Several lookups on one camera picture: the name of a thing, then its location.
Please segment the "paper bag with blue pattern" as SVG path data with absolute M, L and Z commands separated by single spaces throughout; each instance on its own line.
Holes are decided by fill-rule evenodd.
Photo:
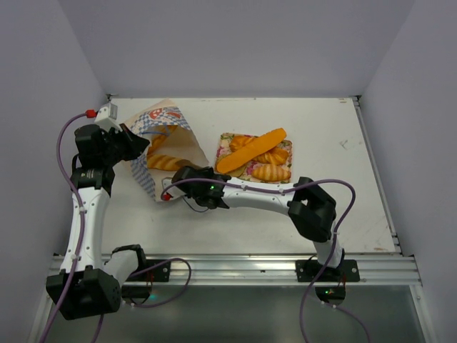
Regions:
M 170 99 L 140 111 L 124 123 L 132 133 L 147 140 L 149 145 L 139 158 L 124 162 L 123 165 L 156 202 L 182 197 L 176 187 L 161 196 L 181 167 L 199 169 L 209 165 L 182 111 Z

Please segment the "long sliced fake baguette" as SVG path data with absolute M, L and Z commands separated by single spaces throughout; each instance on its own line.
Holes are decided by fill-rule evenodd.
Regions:
M 253 158 L 277 146 L 286 136 L 286 131 L 283 128 L 278 128 L 262 136 L 256 137 L 237 151 L 221 159 L 216 165 L 217 172 L 225 174 L 226 172 L 243 166 Z

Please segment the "long twisted fake bread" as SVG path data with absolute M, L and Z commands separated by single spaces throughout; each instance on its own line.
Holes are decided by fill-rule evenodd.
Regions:
M 176 125 L 166 125 L 152 131 L 151 134 L 153 136 L 151 138 L 151 146 L 149 147 L 147 154 L 153 154 L 167 140 L 167 138 L 174 133 L 176 128 Z

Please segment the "metal tongs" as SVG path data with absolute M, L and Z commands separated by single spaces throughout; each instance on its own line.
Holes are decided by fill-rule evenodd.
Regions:
M 189 166 L 189 167 L 192 167 L 194 169 L 200 169 L 201 167 L 192 163 L 191 161 L 189 160 L 185 160 L 185 159 L 181 159 L 181 160 L 178 160 L 176 162 L 176 165 L 179 166 L 180 168 L 181 167 L 185 167 L 185 166 Z

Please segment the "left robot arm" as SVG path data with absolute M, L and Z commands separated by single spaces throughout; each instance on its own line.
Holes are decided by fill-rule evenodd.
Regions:
M 103 262 L 101 240 L 111 199 L 114 166 L 135 160 L 149 145 L 125 125 L 108 130 L 89 124 L 75 131 L 78 149 L 70 177 L 74 212 L 64 261 L 57 275 L 46 280 L 46 290 L 66 320 L 117 312 L 121 288 L 130 278 L 148 273 L 148 262 L 138 244 L 115 248 Z

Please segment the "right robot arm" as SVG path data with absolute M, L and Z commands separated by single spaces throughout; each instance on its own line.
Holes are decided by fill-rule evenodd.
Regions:
M 184 166 L 164 182 L 166 196 L 184 196 L 207 209 L 243 207 L 285 215 L 313 242 L 321 277 L 331 281 L 343 273 L 344 250 L 334 239 L 336 200 L 308 177 L 295 184 L 256 183 L 218 174 L 211 167 Z

